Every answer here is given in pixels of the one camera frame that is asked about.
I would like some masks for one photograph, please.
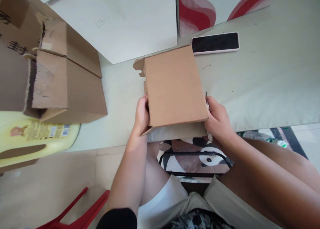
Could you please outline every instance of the black phone screen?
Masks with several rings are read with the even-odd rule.
[[[209,35],[192,39],[192,50],[194,53],[238,48],[238,33]]]

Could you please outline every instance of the white shorts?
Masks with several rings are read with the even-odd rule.
[[[162,228],[174,217],[194,208],[214,211],[236,229],[281,228],[236,196],[217,176],[201,197],[196,192],[188,195],[179,179],[171,175],[161,191],[151,201],[139,207],[138,229]]]

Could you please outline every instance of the product label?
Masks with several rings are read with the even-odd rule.
[[[27,121],[24,126],[15,126],[10,131],[11,137],[24,137],[26,141],[52,140],[66,138],[70,133],[70,125],[49,124],[39,121]]]

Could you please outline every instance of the floor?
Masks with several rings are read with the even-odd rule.
[[[291,127],[309,160],[320,172],[320,124]],[[35,165],[0,177],[1,228],[36,228],[58,216],[89,187],[86,195],[63,218],[71,223],[80,217],[111,184],[125,147],[57,153]],[[89,228],[95,228],[102,209]]]

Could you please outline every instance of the forearm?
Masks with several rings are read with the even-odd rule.
[[[320,198],[314,190],[236,134],[219,141],[231,160],[245,168],[246,179],[284,225],[320,223]]]
[[[147,158],[147,136],[131,134],[110,190],[107,211],[130,208],[138,215]]]

